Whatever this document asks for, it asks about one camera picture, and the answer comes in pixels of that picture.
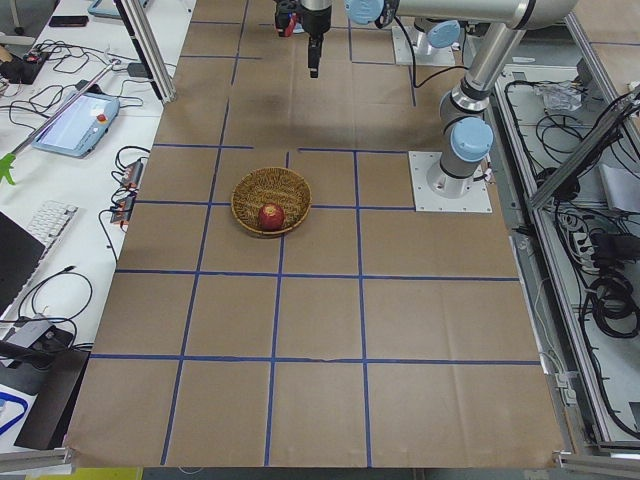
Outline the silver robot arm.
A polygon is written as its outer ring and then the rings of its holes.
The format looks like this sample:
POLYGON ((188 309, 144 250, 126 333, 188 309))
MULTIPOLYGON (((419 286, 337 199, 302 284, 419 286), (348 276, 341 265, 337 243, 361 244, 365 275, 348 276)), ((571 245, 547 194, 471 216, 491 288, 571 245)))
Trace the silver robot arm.
POLYGON ((494 135, 482 119, 506 60, 527 30, 541 29, 568 15, 574 1, 347 1, 355 23, 382 28, 396 16, 429 20, 488 22, 481 48, 460 83, 443 97, 440 117, 446 144, 427 173, 427 183, 444 198, 461 198, 488 155, 494 135))
POLYGON ((409 27, 410 46, 416 63, 424 66, 453 66, 453 45, 458 42, 461 30, 457 20, 416 17, 409 27))

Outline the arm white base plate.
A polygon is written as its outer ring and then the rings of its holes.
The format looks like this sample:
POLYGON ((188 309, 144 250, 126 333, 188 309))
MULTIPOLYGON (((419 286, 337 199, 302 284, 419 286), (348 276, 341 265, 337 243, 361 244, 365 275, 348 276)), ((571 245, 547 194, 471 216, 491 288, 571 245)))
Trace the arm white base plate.
POLYGON ((419 213, 491 214, 488 186, 481 166, 466 179, 448 176, 440 152, 410 151, 409 171, 414 208, 419 213))
POLYGON ((450 67, 455 65, 453 44, 457 43, 462 28, 457 22, 443 22, 429 31, 415 27, 405 28, 406 38, 399 26, 392 27, 392 38, 396 65, 450 67))

